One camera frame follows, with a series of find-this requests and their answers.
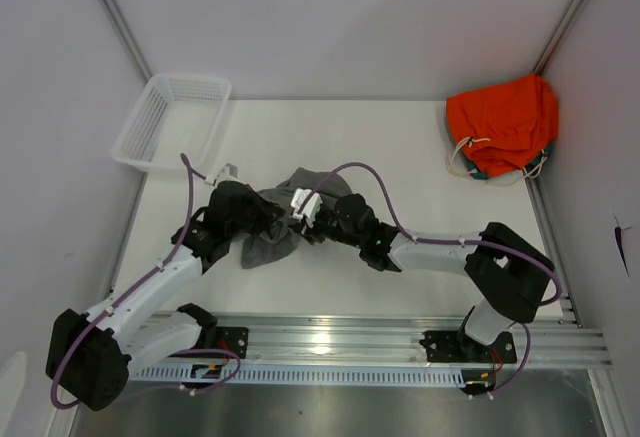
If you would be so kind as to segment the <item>grey shorts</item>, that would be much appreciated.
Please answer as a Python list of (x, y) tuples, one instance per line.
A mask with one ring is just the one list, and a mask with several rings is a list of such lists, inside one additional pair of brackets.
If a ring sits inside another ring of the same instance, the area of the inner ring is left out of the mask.
[(328, 175), (328, 172), (315, 172), (299, 167), (285, 181), (275, 187), (262, 189), (258, 192), (266, 199), (277, 202), (285, 210), (285, 216), (278, 220), (283, 223), (283, 237), (275, 245), (246, 246), (244, 240), (240, 261), (243, 269), (253, 269), (277, 262), (296, 250), (300, 236), (289, 227), (293, 222), (291, 219), (292, 208), (290, 207), (293, 194), (297, 188), (315, 188)]

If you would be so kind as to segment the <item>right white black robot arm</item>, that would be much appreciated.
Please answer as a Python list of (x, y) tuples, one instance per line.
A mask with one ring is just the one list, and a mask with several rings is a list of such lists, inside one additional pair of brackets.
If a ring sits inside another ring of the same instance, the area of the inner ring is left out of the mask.
[(307, 241), (329, 239), (354, 247), (377, 271), (426, 270), (469, 278), (483, 300), (465, 317), (456, 337), (458, 352), (468, 360), (489, 353), (512, 324), (533, 322), (546, 304), (554, 264), (502, 223), (458, 236), (412, 234), (380, 221), (359, 194), (329, 206), (309, 189), (298, 189), (290, 206), (291, 228)]

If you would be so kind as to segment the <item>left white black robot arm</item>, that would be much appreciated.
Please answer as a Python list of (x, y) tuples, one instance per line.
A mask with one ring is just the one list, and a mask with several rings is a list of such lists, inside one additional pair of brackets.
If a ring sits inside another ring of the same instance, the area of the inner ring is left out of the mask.
[(234, 239), (268, 230), (285, 213), (285, 205), (236, 181), (218, 184), (206, 206), (188, 206), (169, 253), (143, 277), (82, 313), (68, 309), (57, 317), (45, 367), (54, 406), (67, 409), (58, 397), (64, 389), (76, 404), (102, 410), (131, 375), (166, 357), (231, 356), (219, 344), (217, 318), (196, 304), (180, 306), (163, 322), (148, 320), (225, 257)]

